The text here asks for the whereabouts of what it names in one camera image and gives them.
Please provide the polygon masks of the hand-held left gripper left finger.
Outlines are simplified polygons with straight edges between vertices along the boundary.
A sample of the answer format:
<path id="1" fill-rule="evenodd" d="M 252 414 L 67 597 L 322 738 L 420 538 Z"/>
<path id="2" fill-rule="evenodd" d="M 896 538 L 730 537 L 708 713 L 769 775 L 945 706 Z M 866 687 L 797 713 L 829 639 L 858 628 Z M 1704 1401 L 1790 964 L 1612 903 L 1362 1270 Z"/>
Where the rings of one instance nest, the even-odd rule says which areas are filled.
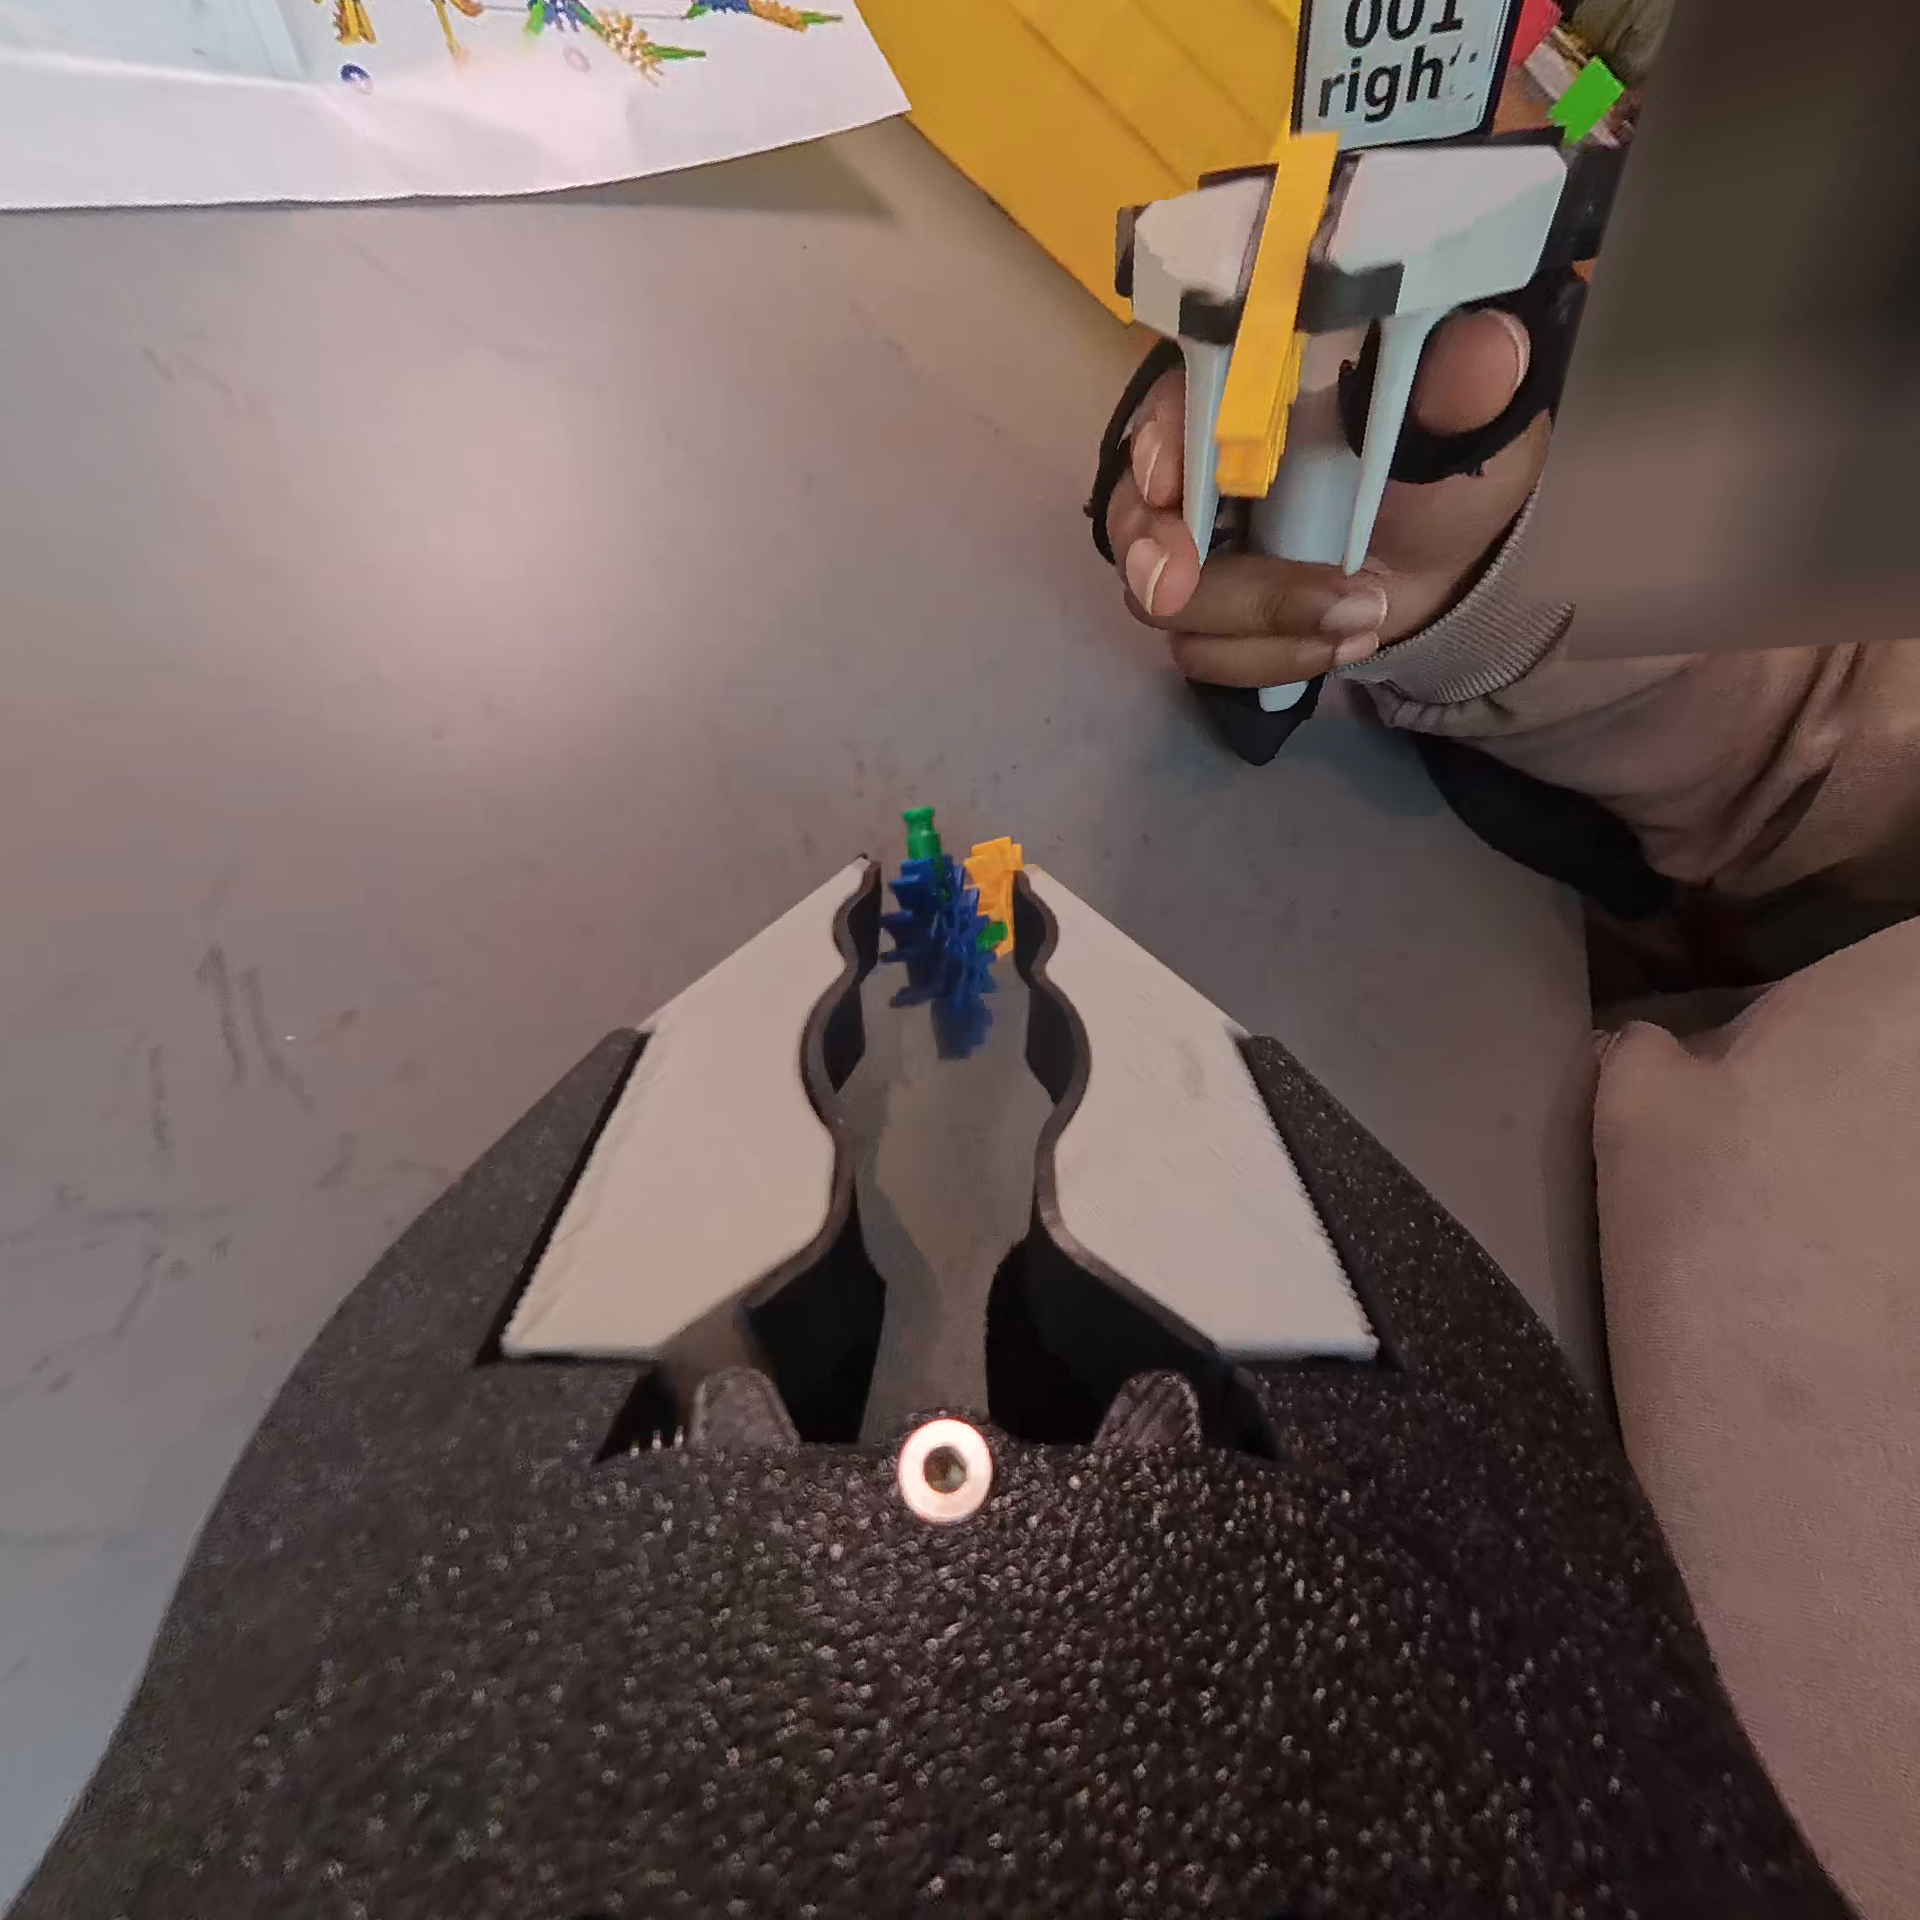
<path id="1" fill-rule="evenodd" d="M 661 1438 L 702 1380 L 754 1369 L 802 1442 L 860 1438 L 885 1279 L 842 1093 L 877 944 L 858 857 L 642 1021 L 500 1311 L 504 1360 L 632 1361 Z"/>

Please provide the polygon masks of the grey desk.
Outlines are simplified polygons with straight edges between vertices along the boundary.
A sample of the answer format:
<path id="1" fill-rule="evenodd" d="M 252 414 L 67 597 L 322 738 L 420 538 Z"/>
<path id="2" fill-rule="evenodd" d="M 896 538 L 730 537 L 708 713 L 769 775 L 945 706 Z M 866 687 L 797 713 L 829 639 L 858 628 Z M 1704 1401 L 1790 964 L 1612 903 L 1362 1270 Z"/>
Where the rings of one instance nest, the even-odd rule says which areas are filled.
<path id="1" fill-rule="evenodd" d="M 5 1901 L 336 1302 L 932 804 L 1284 1039 L 1601 1374 L 1577 910 L 1084 498 L 1139 341 L 905 122 L 561 198 L 5 217 Z"/>

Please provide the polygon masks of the yellow storage bin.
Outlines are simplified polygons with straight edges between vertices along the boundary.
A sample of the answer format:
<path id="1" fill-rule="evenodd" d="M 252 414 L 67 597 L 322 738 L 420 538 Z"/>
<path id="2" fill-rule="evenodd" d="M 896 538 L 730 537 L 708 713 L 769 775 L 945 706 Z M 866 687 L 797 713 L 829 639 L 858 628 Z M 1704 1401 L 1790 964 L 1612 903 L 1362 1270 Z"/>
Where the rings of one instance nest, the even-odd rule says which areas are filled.
<path id="1" fill-rule="evenodd" d="M 1121 207 L 1267 160 L 1297 2 L 861 2 L 913 126 L 1115 318 Z"/>

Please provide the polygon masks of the toy instruction sheet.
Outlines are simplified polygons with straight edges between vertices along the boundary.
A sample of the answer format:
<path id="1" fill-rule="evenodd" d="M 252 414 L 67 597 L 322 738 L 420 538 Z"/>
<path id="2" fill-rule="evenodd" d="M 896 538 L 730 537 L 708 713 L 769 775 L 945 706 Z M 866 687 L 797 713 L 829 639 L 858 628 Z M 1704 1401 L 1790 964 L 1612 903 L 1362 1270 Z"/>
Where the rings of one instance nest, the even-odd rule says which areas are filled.
<path id="1" fill-rule="evenodd" d="M 905 104 L 836 2 L 3 5 L 5 210 L 514 198 Z"/>

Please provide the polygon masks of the large blue connector fan assembly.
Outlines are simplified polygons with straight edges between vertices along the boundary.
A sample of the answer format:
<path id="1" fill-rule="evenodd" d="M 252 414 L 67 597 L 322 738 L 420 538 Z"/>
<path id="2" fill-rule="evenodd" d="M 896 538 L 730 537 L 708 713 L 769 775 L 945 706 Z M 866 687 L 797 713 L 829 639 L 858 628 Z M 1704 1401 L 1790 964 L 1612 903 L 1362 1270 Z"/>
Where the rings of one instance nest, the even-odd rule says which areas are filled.
<path id="1" fill-rule="evenodd" d="M 934 806 L 902 813 L 902 861 L 885 881 L 892 904 L 881 929 L 892 946 L 883 958 L 902 968 L 894 1007 L 929 1007 L 945 1061 L 969 1058 L 992 1030 L 995 968 L 1018 944 L 1022 872 L 1025 852 L 1010 836 L 955 857 L 945 848 Z"/>

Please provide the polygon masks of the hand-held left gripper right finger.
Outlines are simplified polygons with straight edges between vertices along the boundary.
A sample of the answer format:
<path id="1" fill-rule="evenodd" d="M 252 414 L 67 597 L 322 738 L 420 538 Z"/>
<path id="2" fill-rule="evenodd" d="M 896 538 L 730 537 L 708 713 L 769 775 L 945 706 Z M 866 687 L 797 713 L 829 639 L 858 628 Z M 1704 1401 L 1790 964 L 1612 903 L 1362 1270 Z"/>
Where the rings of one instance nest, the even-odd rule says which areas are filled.
<path id="1" fill-rule="evenodd" d="M 1378 1364 L 1378 1328 L 1257 1082 L 1253 1033 L 1044 870 L 1014 885 L 1033 1205 L 987 1300 L 1014 1438 L 1272 1438 L 1261 1369 Z"/>

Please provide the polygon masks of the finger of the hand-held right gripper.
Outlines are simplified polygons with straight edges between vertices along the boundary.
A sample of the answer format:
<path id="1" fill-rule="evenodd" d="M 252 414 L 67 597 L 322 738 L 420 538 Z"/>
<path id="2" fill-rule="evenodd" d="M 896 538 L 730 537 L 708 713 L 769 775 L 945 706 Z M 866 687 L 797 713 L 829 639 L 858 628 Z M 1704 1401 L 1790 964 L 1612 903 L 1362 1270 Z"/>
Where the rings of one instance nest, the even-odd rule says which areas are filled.
<path id="1" fill-rule="evenodd" d="M 1312 480 L 1312 562 L 1362 564 L 1428 335 L 1468 301 L 1522 288 L 1565 178 L 1548 143 L 1372 149 L 1337 165 L 1310 252 L 1310 333 L 1374 322 L 1378 345 L 1353 473 L 1321 462 Z"/>
<path id="2" fill-rule="evenodd" d="M 1201 558 L 1228 500 L 1238 503 L 1238 544 L 1273 553 L 1264 500 L 1280 468 L 1280 308 L 1261 258 L 1276 190 L 1276 174 L 1226 174 L 1133 215 L 1133 316 L 1185 366 L 1181 508 Z"/>

